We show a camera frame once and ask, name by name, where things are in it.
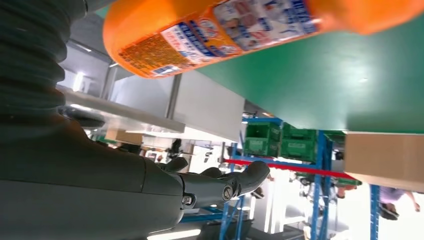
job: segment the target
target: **screw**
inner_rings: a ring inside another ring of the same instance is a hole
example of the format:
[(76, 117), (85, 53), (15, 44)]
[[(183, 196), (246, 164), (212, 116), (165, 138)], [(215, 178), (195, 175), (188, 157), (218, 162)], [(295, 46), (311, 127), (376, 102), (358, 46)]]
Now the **screw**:
[(191, 196), (183, 196), (182, 197), (182, 203), (183, 204), (190, 205), (190, 204), (192, 204), (192, 202), (193, 202), (193, 199), (192, 199)]
[(233, 189), (231, 188), (230, 185), (226, 185), (222, 192), (222, 199), (224, 199), (224, 201), (229, 201), (232, 196), (233, 196)]

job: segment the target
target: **green tabletop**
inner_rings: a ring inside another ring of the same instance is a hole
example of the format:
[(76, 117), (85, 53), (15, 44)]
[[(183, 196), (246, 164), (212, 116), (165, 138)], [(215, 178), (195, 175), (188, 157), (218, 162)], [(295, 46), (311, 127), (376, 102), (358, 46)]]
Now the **green tabletop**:
[(424, 16), (334, 32), (198, 71), (295, 127), (424, 133)]

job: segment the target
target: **cardboard box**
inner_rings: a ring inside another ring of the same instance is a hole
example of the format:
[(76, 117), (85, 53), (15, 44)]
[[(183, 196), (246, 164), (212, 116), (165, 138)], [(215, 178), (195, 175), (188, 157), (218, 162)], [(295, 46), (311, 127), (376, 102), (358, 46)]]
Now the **cardboard box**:
[(134, 145), (141, 145), (143, 142), (143, 135), (141, 133), (129, 133), (125, 132), (125, 130), (114, 128), (109, 128), (104, 138)]
[(424, 192), (424, 135), (349, 133), (344, 159), (360, 181)]

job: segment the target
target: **orange bottle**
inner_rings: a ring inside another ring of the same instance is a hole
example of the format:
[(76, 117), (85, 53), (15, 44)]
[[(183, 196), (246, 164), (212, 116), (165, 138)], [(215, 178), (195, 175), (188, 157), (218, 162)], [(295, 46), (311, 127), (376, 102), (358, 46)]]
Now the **orange bottle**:
[(424, 0), (118, 0), (103, 38), (125, 69), (161, 78), (328, 31), (375, 33), (423, 11)]

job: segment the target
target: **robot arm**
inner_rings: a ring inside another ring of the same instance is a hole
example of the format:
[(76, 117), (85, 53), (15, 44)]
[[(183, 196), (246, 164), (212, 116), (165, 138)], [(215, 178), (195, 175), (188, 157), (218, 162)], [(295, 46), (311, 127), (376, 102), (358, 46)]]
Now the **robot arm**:
[(174, 227), (185, 208), (257, 188), (261, 162), (218, 176), (173, 173), (104, 147), (58, 114), (70, 24), (101, 0), (0, 1), (0, 239), (130, 240)]

